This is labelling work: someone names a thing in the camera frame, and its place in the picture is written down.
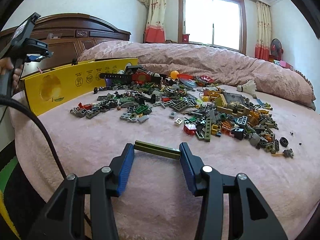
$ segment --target person's hand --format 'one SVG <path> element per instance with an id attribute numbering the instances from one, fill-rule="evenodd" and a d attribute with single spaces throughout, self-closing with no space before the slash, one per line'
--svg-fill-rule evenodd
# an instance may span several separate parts
<path id="1" fill-rule="evenodd" d="M 0 59 L 0 74 L 4 75 L 8 70 L 12 70 L 13 64 L 11 62 L 11 59 L 9 57 L 5 57 Z M 17 88 L 18 86 L 18 81 L 19 81 L 19 77 L 21 75 L 21 71 L 22 71 L 22 65 L 19 68 L 16 68 L 14 70 L 14 74 L 13 74 L 13 80 L 12 80 L 12 87 L 14 89 Z"/>

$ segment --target window frame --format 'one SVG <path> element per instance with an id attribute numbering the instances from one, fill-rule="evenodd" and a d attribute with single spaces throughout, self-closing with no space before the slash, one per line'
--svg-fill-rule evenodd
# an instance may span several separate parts
<path id="1" fill-rule="evenodd" d="M 244 0 L 229 0 L 232 2 L 236 2 L 239 4 L 240 8 L 240 39 L 239 39 L 239 50 L 226 48 L 223 46 L 214 46 L 214 48 L 222 48 L 222 49 L 229 49 L 232 51 L 237 51 L 242 54 L 246 54 L 246 46 L 247 46 L 247 21 L 246 21 L 246 15 L 245 15 L 245 6 L 244 6 Z M 184 8 L 185 8 L 185 0 L 179 0 L 179 15 L 178 15 L 178 43 L 182 43 L 182 34 L 184 34 L 185 31 L 185 19 L 184 19 Z M 202 44 L 198 42 L 190 42 L 190 44 Z"/>

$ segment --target pink blanket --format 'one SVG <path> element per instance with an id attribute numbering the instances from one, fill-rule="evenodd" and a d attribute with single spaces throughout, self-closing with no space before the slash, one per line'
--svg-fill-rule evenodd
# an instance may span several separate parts
<path id="1" fill-rule="evenodd" d="M 242 85 L 253 79 L 258 91 L 306 106 L 316 99 L 310 85 L 299 74 L 227 49 L 189 44 L 108 41 L 85 51 L 79 61 L 117 57 L 138 57 L 139 64 L 155 73 L 169 74 L 177 70 L 179 73 L 209 75 L 230 86 Z"/>
<path id="2" fill-rule="evenodd" d="M 221 87 L 236 91 L 234 87 Z M 94 103 L 98 95 L 108 92 L 82 95 L 39 116 L 67 174 L 92 174 L 110 164 L 113 157 L 122 153 L 126 143 L 135 140 L 173 148 L 187 142 L 193 154 L 222 174 L 246 173 L 278 217 L 289 240 L 303 229 L 320 199 L 320 116 L 314 111 L 257 92 L 258 98 L 273 106 L 272 114 L 279 126 L 279 131 L 275 130 L 276 138 L 286 137 L 289 148 L 294 151 L 294 159 L 285 159 L 257 150 L 248 140 L 239 141 L 226 135 L 212 137 L 210 142 L 199 141 L 187 135 L 182 126 L 173 124 L 169 118 L 170 108 L 154 107 L 149 120 L 143 124 L 119 120 L 124 109 L 110 110 L 91 120 L 69 113 L 79 102 Z M 21 113 L 12 109 L 10 113 L 20 165 L 36 191 L 48 201 L 62 182 L 62 176 L 39 129 Z M 194 239 L 201 198 L 193 197 L 188 191 L 177 160 L 136 151 L 127 188 L 120 198 L 112 201 L 121 239 Z M 224 204 L 223 239 L 227 239 L 227 201 Z"/>

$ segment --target carved headboard panel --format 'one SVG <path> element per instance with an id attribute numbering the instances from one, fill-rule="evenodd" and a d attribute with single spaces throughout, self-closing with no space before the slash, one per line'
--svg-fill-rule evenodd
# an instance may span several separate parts
<path id="1" fill-rule="evenodd" d="M 0 32 L 0 51 L 8 44 L 16 27 Z M 50 59 L 25 66 L 22 76 L 41 70 L 66 65 L 78 58 L 86 49 L 104 41 L 128 41 L 131 33 L 119 30 L 99 18 L 81 13 L 63 13 L 40 18 L 31 34 L 31 38 L 49 44 L 54 54 Z"/>

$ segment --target shuttlecock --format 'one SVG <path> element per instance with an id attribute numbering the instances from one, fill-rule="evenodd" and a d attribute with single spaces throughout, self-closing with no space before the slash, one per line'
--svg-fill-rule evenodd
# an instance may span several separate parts
<path id="1" fill-rule="evenodd" d="M 253 80 L 249 80 L 246 84 L 242 86 L 237 86 L 237 91 L 245 92 L 252 95 L 257 90 L 256 84 Z"/>

